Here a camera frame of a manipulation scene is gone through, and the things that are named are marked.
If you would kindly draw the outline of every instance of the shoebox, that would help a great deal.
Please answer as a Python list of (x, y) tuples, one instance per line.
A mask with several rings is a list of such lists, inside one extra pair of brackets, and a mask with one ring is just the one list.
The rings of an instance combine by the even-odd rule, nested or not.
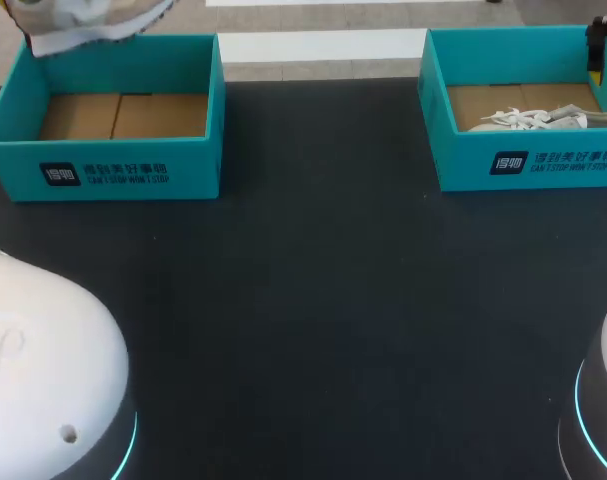
[(607, 42), (599, 87), (586, 28), (428, 31), (419, 97), (443, 191), (607, 186), (607, 128), (468, 131), (510, 108), (607, 111)]
[(216, 198), (224, 116), (215, 35), (23, 46), (0, 93), (0, 181), (16, 202)]

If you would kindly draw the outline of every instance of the gray floor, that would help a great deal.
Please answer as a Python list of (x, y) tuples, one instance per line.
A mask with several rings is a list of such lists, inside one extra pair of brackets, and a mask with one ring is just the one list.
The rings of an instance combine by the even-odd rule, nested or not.
[[(586, 24), (607, 13), (607, 0), (504, 0), (485, 2), (365, 5), (206, 7), (181, 0), (155, 25), (157, 33), (274, 32), (388, 28)], [(0, 84), (12, 64), (21, 34), (0, 9)], [(229, 81), (316, 80), (416, 76), (420, 59), (226, 65)]]

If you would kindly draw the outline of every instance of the box logo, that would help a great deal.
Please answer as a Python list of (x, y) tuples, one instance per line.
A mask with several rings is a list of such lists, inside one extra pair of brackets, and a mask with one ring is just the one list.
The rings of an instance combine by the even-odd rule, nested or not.
[(71, 163), (42, 163), (41, 172), (51, 187), (78, 187), (81, 180)]
[(494, 157), (490, 175), (516, 175), (523, 171), (528, 152), (499, 152)]

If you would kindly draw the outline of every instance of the blue led light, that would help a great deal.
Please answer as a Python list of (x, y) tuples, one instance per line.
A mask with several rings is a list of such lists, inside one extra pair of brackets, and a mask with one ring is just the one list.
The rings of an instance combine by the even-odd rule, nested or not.
[(134, 414), (134, 431), (132, 432), (132, 439), (130, 440), (130, 446), (127, 447), (127, 452), (125, 452), (125, 456), (123, 457), (123, 460), (121, 461), (121, 465), (119, 465), (119, 468), (116, 470), (116, 473), (114, 475), (112, 475), (111, 480), (116, 480), (117, 478), (119, 478), (119, 475), (121, 475), (121, 473), (123, 472), (123, 469), (125, 468), (125, 465), (127, 464), (127, 461), (130, 458), (130, 455), (132, 454), (132, 449), (134, 448), (134, 440), (136, 439), (136, 430), (137, 430), (138, 424), (139, 424), (139, 414), (135, 413)]
[(579, 374), (576, 377), (576, 385), (574, 386), (574, 404), (576, 405), (576, 416), (579, 419), (579, 424), (581, 425), (581, 430), (583, 430), (583, 435), (585, 435), (587, 443), (589, 443), (590, 447), (592, 448), (592, 451), (594, 451), (594, 454), (601, 461), (603, 466), (607, 468), (607, 460), (603, 458), (601, 452), (599, 452), (596, 448), (596, 445), (594, 445), (594, 442), (590, 438), (590, 435), (587, 433), (587, 429), (585, 428), (585, 424), (583, 423), (583, 417), (581, 416), (581, 409), (579, 408), (579, 379), (581, 378), (581, 371), (583, 371), (583, 364), (581, 364), (581, 368), (579, 368)]

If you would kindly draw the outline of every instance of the screw hole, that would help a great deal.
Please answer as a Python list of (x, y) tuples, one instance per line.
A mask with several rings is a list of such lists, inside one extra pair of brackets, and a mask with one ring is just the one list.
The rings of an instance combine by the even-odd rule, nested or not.
[(72, 425), (63, 425), (60, 428), (59, 433), (61, 434), (61, 438), (65, 443), (76, 443), (76, 441), (79, 439), (76, 428), (74, 428)]

